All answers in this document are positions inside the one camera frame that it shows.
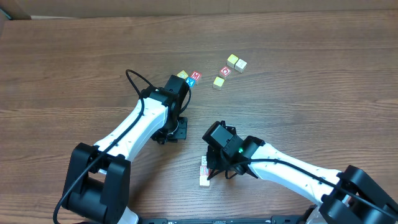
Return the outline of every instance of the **white cube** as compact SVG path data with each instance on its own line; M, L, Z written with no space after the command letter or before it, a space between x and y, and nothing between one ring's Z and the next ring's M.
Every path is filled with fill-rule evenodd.
M235 70L237 70L238 72L242 73L243 70L246 68L247 64L248 63L245 62L244 60L239 59L238 62L236 62L236 64L235 64Z

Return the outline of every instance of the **blue cube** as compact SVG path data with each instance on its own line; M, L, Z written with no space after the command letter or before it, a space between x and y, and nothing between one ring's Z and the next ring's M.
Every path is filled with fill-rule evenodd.
M186 80L186 83L188 83L190 88L193 88L193 86L195 86L195 80L191 77L188 77Z

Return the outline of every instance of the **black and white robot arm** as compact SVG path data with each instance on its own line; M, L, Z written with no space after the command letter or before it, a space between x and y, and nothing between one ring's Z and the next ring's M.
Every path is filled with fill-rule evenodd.
M263 140L242 140L236 128L215 122L203 136L208 146L209 179L226 171L245 173L281 184L312 201L317 207L303 223L394 224L398 204L363 170L324 169L285 155Z
M77 145L70 158L63 198L75 186L60 201L62 207L99 223L136 224L138 216L127 207L131 162L149 138L161 144L186 138L187 118L179 115L188 91L185 80L173 75L164 88L151 85L141 91L143 110L139 99L132 113L111 134L93 146ZM100 156L92 166L91 162ZM106 175L104 182L88 174L78 180L89 165L91 173Z

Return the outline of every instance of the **red cube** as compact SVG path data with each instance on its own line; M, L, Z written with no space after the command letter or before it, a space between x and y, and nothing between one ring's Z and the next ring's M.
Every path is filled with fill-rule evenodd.
M193 71L191 78L195 80L195 83L198 84L198 81L201 79L201 73L197 71Z
M228 77L228 75L231 74L231 69L229 69L227 66L224 66L221 70L220 70L220 77L226 79Z

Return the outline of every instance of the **robotic arm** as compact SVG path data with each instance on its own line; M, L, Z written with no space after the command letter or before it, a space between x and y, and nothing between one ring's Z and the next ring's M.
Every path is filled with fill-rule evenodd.
M100 223L136 224L138 216L127 208L131 162L149 138L160 144L186 139L187 118L179 115L188 91L185 80L173 75L164 88L151 85L141 91L145 107L141 117L142 103L139 100L132 113L111 134L94 146L77 145L70 158L63 195L88 165L139 118L89 170L105 174L105 181L102 183L86 174L67 195L62 207Z
M209 179L222 171L230 179L231 170L281 184L317 206L303 217L304 223L396 222L398 204L359 168L348 166L340 172L307 164L259 138L248 136L242 140L235 127L227 126L224 121L215 122L203 140L209 144L206 155L208 168L212 170Z

